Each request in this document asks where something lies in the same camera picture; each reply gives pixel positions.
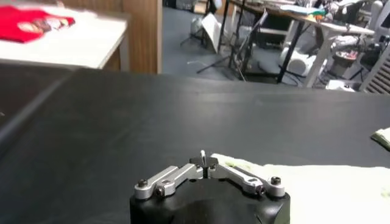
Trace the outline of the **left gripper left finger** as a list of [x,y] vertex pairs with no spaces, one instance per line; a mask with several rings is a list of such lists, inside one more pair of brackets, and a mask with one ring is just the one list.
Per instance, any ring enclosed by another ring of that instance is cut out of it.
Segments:
[[152,196],[165,198],[175,194],[186,180],[203,179],[207,176],[207,157],[191,158],[182,167],[169,166],[148,179],[141,179],[134,185],[134,197],[148,200]]

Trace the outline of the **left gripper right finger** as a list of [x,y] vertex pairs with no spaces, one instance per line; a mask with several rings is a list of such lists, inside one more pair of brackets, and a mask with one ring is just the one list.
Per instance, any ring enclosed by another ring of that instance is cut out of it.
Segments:
[[241,190],[250,195],[267,194],[270,197],[284,197],[285,187],[280,177],[264,179],[259,175],[244,170],[237,166],[229,166],[220,163],[217,158],[207,156],[204,159],[204,167],[207,167],[207,177],[225,179],[238,185]]

